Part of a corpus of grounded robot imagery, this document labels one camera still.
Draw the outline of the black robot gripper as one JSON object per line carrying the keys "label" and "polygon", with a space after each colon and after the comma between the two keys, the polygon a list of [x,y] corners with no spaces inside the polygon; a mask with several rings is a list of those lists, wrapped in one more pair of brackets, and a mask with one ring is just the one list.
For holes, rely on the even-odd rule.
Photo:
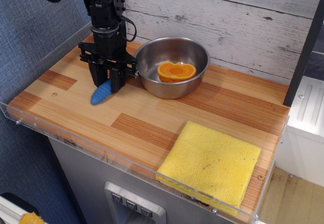
{"label": "black robot gripper", "polygon": [[126,83],[126,74],[138,76],[136,58],[126,51],[126,29],[103,29],[92,27],[93,43],[80,42],[80,59],[89,64],[89,71],[96,87],[108,79],[109,71],[112,93],[117,93]]}

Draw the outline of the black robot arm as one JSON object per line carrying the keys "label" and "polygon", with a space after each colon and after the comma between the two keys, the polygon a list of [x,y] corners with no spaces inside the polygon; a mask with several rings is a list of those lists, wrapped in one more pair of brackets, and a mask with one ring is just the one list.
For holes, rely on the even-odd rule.
{"label": "black robot arm", "polygon": [[79,43],[80,59],[88,63],[95,86],[107,79],[112,93],[118,92],[126,83],[127,76],[136,77],[137,59],[126,51],[126,23],[123,16],[125,0],[84,0],[91,17],[93,43]]}

